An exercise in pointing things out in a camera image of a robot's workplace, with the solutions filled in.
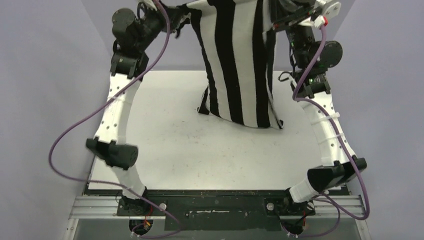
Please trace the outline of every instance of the light purple wall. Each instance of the light purple wall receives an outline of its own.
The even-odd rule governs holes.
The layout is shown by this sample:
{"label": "light purple wall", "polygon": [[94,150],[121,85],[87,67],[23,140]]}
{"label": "light purple wall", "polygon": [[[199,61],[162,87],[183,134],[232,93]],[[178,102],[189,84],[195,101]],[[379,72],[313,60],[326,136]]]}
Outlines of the light purple wall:
{"label": "light purple wall", "polygon": [[346,137],[368,162],[373,240],[424,239],[423,11],[422,0],[356,0],[335,36],[344,57],[328,77]]}
{"label": "light purple wall", "polygon": [[[0,239],[59,240],[83,185],[49,148],[104,102],[110,57],[80,0],[2,1],[0,32]],[[87,177],[99,117],[59,144],[60,170]]]}

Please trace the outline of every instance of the black bracket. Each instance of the black bracket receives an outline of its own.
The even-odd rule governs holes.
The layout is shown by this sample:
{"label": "black bracket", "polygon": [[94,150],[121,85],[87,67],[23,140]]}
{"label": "black bracket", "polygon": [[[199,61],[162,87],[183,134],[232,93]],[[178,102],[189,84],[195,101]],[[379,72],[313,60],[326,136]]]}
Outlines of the black bracket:
{"label": "black bracket", "polygon": [[110,143],[99,141],[99,138],[88,138],[85,146],[98,158],[104,160],[109,167],[118,167],[127,171],[134,166],[139,155],[139,149],[134,145],[120,145],[115,141]]}
{"label": "black bracket", "polygon": [[[306,76],[303,85],[300,87],[299,92],[297,93],[297,97],[299,98],[310,98],[313,99],[315,94],[325,92],[327,94],[331,93],[330,84],[327,81],[326,71],[328,69],[326,67],[317,67],[312,68],[309,74]],[[305,70],[297,71],[293,78],[296,82],[298,82]],[[291,90],[294,91],[296,86],[293,83],[290,83]]]}
{"label": "black bracket", "polygon": [[149,58],[145,53],[141,55],[128,55],[124,54],[117,49],[117,42],[115,41],[113,45],[113,56],[110,65],[110,73],[112,76],[115,74],[125,74],[128,75],[128,79],[132,79],[140,75],[147,68],[149,63]]}
{"label": "black bracket", "polygon": [[[367,161],[365,158],[358,158],[356,155],[353,155],[352,158],[360,173],[367,168]],[[342,166],[344,168],[344,176],[340,179],[337,185],[348,183],[357,176],[350,161],[343,163]]]}

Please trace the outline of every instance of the screw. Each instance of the screw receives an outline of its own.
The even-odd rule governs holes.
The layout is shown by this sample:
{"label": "screw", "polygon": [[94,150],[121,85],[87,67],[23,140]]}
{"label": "screw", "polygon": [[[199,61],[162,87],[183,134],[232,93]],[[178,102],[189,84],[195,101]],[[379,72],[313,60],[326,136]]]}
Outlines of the screw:
{"label": "screw", "polygon": [[274,203],[270,202],[266,205],[266,209],[268,209],[269,211],[274,210]]}
{"label": "screw", "polygon": [[159,204],[159,208],[166,210],[167,209],[167,205],[165,203],[161,203]]}

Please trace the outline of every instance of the white connector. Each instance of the white connector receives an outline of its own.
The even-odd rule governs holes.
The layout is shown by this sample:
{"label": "white connector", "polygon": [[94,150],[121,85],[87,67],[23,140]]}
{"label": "white connector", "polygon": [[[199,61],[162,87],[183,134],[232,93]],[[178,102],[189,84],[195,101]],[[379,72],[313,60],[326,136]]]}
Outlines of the white connector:
{"label": "white connector", "polygon": [[342,4],[336,0],[316,0],[315,8],[321,7],[321,15],[326,17],[328,20],[337,16],[340,12]]}
{"label": "white connector", "polygon": [[137,0],[138,3],[144,3],[146,7],[157,11],[158,8],[156,7],[155,3],[152,0]]}
{"label": "white connector", "polygon": [[308,17],[305,20],[301,21],[299,25],[319,29],[322,25],[327,26],[328,23],[329,21],[326,17],[319,15],[314,21],[311,21],[311,17]]}

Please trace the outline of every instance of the black and white striped cloth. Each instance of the black and white striped cloth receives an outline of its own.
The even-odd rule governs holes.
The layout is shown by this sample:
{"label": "black and white striped cloth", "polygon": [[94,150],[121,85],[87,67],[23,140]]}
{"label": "black and white striped cloth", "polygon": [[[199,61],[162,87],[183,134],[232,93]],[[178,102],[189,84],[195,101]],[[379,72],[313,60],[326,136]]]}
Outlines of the black and white striped cloth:
{"label": "black and white striped cloth", "polygon": [[197,0],[181,7],[200,42],[208,79],[197,111],[282,129],[273,106],[276,34],[268,0]]}

